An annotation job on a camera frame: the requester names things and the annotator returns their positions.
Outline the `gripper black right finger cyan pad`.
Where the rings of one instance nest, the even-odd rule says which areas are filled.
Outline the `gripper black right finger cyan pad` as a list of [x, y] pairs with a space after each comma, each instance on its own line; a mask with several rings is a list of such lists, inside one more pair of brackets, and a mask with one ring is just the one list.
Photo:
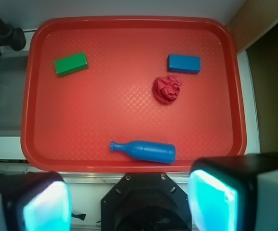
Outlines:
[[278, 153], [196, 160], [188, 203], [200, 231], [278, 231]]

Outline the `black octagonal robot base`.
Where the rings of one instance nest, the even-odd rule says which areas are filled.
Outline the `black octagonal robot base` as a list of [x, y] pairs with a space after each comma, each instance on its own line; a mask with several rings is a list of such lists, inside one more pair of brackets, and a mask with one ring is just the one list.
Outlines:
[[190, 231], [187, 193], [165, 173], [128, 173], [101, 199], [103, 231]]

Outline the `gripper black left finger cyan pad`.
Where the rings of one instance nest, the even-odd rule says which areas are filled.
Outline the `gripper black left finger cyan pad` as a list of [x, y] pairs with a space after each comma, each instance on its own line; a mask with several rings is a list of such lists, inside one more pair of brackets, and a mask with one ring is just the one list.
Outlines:
[[68, 231], [71, 212], [60, 174], [0, 174], [0, 231]]

